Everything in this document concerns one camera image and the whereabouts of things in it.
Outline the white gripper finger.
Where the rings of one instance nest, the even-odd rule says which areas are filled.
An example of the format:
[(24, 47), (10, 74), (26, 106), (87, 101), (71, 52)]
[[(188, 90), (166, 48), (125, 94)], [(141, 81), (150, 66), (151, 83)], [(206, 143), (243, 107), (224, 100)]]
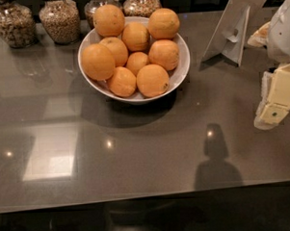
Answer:
[(255, 31), (247, 40), (247, 44), (253, 47), (263, 47), (266, 45), (268, 31), (270, 28), (270, 22), (262, 25), (257, 31)]

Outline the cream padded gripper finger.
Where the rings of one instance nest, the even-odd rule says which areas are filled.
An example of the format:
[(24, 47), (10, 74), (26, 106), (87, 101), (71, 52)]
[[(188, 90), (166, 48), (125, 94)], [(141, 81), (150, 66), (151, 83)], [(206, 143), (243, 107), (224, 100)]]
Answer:
[(262, 101), (256, 110), (254, 127), (278, 126), (290, 113), (290, 64), (280, 64), (274, 72), (265, 71), (261, 83)]

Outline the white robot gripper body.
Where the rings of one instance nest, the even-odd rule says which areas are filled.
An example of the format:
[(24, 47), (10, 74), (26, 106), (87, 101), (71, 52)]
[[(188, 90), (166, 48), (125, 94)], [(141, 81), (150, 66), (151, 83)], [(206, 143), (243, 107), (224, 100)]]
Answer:
[(268, 56), (278, 63), (290, 63), (290, 0), (284, 0), (270, 20)]

